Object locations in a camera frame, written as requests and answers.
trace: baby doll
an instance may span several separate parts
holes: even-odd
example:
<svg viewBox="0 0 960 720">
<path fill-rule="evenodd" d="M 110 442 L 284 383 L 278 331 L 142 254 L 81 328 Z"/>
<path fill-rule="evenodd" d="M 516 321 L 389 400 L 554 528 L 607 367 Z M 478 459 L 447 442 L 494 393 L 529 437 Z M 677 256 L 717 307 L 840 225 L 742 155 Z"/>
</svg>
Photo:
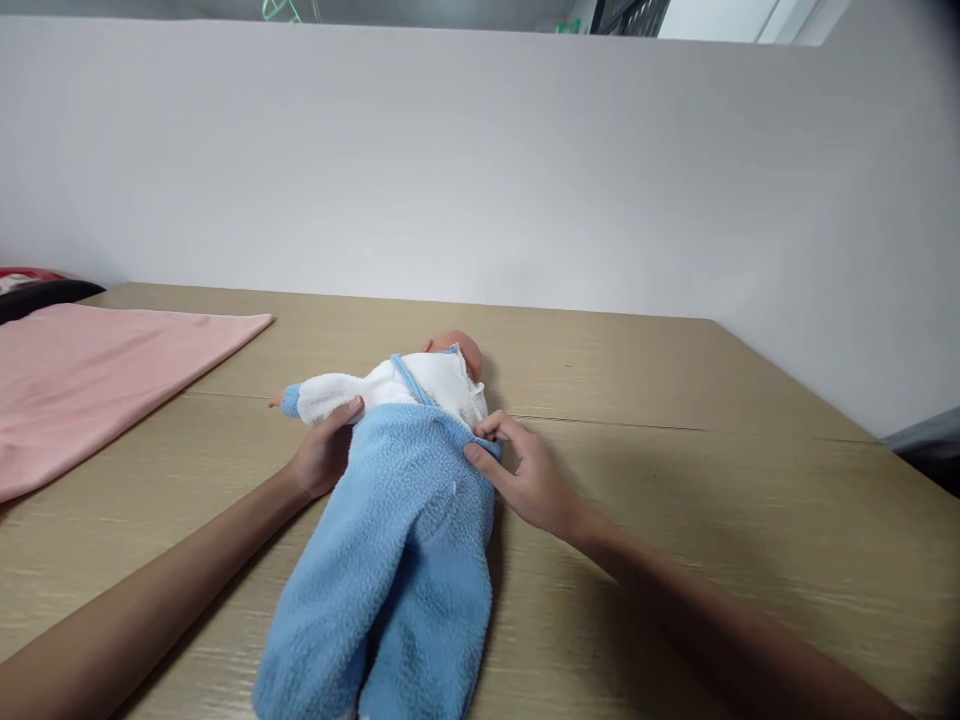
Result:
<svg viewBox="0 0 960 720">
<path fill-rule="evenodd" d="M 320 375 L 271 401 L 310 424 L 356 395 L 364 413 L 277 605 L 253 689 L 262 720 L 466 715 L 490 618 L 493 488 L 463 447 L 501 457 L 472 431 L 487 414 L 481 362 L 450 331 L 365 378 Z"/>
</svg>

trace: blue swaddle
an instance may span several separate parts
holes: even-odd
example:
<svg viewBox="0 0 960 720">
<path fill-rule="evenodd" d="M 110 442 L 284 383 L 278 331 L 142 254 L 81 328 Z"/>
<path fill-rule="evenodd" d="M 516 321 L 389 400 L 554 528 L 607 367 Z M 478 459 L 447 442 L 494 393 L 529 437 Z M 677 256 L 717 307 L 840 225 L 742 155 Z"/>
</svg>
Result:
<svg viewBox="0 0 960 720">
<path fill-rule="evenodd" d="M 469 707 L 490 618 L 493 488 L 463 447 L 498 460 L 501 447 L 393 362 L 422 404 L 379 405 L 357 424 L 277 605 L 253 689 L 262 720 L 340 720 L 358 703 L 371 720 L 458 720 Z"/>
</svg>

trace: human arm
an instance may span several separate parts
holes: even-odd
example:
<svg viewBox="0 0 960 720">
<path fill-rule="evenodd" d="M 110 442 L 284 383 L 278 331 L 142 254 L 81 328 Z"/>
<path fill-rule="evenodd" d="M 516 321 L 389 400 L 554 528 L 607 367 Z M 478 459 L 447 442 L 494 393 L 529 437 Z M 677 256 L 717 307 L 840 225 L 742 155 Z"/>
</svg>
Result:
<svg viewBox="0 0 960 720">
<path fill-rule="evenodd" d="M 262 485 L 0 664 L 0 717 L 108 717 L 264 543 L 333 489 L 342 427 L 361 408 L 337 409 Z"/>
<path fill-rule="evenodd" d="M 903 710 L 773 618 L 623 532 L 567 483 L 535 434 L 502 411 L 477 435 L 513 444 L 510 473 L 477 445 L 464 452 L 517 514 L 567 542 L 693 648 L 758 717 L 902 720 Z"/>
</svg>

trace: pink cloth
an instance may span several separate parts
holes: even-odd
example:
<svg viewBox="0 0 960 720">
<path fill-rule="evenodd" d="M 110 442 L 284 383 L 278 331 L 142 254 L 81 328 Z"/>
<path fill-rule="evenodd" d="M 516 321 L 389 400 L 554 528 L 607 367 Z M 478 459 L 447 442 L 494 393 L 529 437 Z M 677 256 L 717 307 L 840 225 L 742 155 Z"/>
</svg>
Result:
<svg viewBox="0 0 960 720">
<path fill-rule="evenodd" d="M 82 462 L 271 322 L 53 305 L 0 326 L 0 502 Z"/>
</svg>

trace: hand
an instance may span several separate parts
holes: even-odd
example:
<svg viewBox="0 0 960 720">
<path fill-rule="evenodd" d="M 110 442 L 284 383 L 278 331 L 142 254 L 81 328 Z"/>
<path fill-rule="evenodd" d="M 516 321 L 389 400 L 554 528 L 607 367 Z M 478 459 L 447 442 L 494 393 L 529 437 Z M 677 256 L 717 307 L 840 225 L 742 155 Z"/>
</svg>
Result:
<svg viewBox="0 0 960 720">
<path fill-rule="evenodd" d="M 520 465 L 514 475 L 476 443 L 463 449 L 470 464 L 493 483 L 523 520 L 561 540 L 569 540 L 590 506 L 570 487 L 543 440 L 503 410 L 481 422 L 476 434 L 485 440 L 509 441 Z"/>
<path fill-rule="evenodd" d="M 347 469 L 347 452 L 353 426 L 347 425 L 363 410 L 363 398 L 357 396 L 341 405 L 310 433 L 297 454 L 280 472 L 290 478 L 312 500 L 333 490 Z"/>
</svg>

